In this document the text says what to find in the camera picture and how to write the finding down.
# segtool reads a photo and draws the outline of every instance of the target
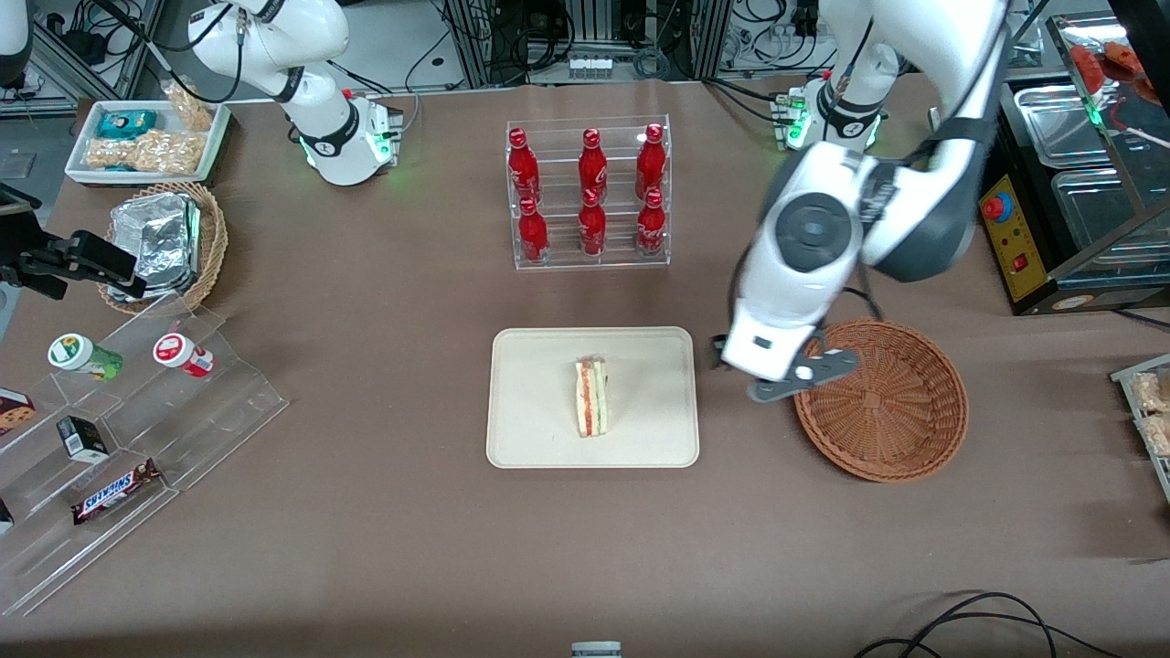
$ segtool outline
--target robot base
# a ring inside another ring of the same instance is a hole
[[[385,105],[365,98],[350,101],[358,110],[359,129],[339,153],[323,157],[301,140],[309,164],[333,185],[357,185],[385,166],[398,164],[402,115],[391,115]]]
[[[817,110],[817,95],[824,85],[824,80],[813,80],[804,87],[789,89],[787,96],[777,96],[775,101],[769,103],[772,118],[786,123],[786,125],[776,126],[776,145],[779,150],[799,151],[821,140],[821,135],[825,133],[825,117]],[[852,137],[832,136],[832,142],[847,149],[865,151],[873,146],[878,139],[880,123],[881,117],[879,116],[874,118],[869,130],[863,130]]]

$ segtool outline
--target table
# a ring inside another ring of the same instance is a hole
[[[879,148],[908,151],[932,98],[904,76]],[[748,376],[706,369],[690,468],[493,468],[496,333],[666,324],[704,345],[727,330],[728,277],[782,156],[766,123],[693,83],[424,105],[400,166],[353,189],[305,166],[276,105],[233,108],[214,189],[230,245],[208,307],[292,405],[34,615],[0,619],[0,653],[515,657],[620,639],[631,658],[849,656],[971,589],[1011,591],[1126,654],[1170,646],[1170,515],[1108,379],[1165,336],[1113,314],[1010,316],[982,231],[947,274],[874,282],[966,383],[970,433],[934,478],[859,481],[812,447],[791,403],[757,405]],[[670,267],[516,273],[504,123],[660,112],[675,131]],[[130,193],[67,181],[50,227],[99,231]],[[842,299],[831,318],[862,313]],[[4,384],[48,373],[51,336],[123,318],[89,283],[62,302],[25,295]],[[938,636],[952,654],[1044,650],[1003,622]]]

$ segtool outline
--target red emergency stop button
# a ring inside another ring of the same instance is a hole
[[[983,203],[983,217],[994,220],[1004,214],[1004,201],[999,197],[992,197]]]

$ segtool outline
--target wicker basket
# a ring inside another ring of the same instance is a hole
[[[796,396],[797,416],[825,457],[875,482],[942,468],[966,436],[966,390],[947,355],[917,331],[852,320],[826,331],[858,352],[856,371]]]
[[[223,212],[220,211],[215,197],[206,187],[198,183],[160,183],[138,192],[133,198],[149,197],[163,192],[186,192],[199,205],[199,280],[183,295],[183,301],[188,308],[195,308],[212,292],[215,280],[219,279],[220,267],[223,265],[223,254],[227,252],[227,224],[223,221]],[[105,232],[105,239],[113,239],[113,225]],[[143,300],[123,304],[113,301],[105,290],[105,283],[97,286],[98,293],[110,307],[137,315],[146,309],[154,300]]]

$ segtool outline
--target red bottle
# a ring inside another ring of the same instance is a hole
[[[536,199],[531,196],[519,199],[519,246],[524,260],[537,265],[549,262],[549,226],[536,212]]]
[[[605,203],[606,160],[601,151],[601,133],[596,128],[586,128],[583,136],[585,149],[577,162],[577,171],[581,177],[581,190],[594,190],[601,203]]]
[[[638,213],[638,238],[634,248],[638,255],[651,258],[662,251],[662,232],[666,228],[666,211],[662,210],[662,191],[651,187],[646,191],[646,207]]]
[[[593,190],[581,190],[581,212],[577,214],[581,227],[581,251],[587,256],[599,256],[605,251],[605,211]]]
[[[652,123],[646,126],[646,143],[638,153],[638,180],[634,183],[634,194],[646,198],[646,190],[662,185],[662,172],[666,171],[666,149],[662,148],[662,124]]]
[[[508,143],[511,144],[511,149],[508,151],[508,171],[511,174],[516,193],[521,197],[532,197],[539,203],[541,172],[536,166],[536,153],[528,145],[528,135],[524,135],[524,129],[509,130]]]

